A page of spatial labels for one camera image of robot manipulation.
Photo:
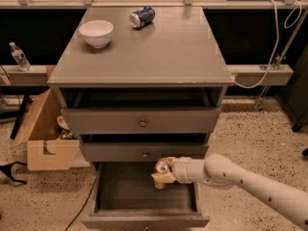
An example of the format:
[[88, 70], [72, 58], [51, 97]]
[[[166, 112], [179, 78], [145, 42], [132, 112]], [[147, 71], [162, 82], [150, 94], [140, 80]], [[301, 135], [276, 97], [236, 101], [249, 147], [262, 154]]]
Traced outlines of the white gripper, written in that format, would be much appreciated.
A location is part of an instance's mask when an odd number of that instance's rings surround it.
[[193, 182], [203, 183], [207, 179], [204, 161], [192, 159], [189, 157], [166, 157], [165, 161], [171, 167], [171, 172], [152, 173], [151, 176], [156, 185], [171, 184], [177, 180], [181, 184], [190, 184]]

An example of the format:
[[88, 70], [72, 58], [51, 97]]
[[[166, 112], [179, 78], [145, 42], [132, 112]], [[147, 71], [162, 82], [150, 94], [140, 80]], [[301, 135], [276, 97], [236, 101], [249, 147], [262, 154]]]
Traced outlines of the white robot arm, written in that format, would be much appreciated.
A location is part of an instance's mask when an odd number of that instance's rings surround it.
[[161, 158], [152, 173], [154, 186], [162, 189], [175, 181], [213, 188], [237, 186], [304, 231], [308, 231], [308, 192], [246, 170], [219, 154], [204, 159]]

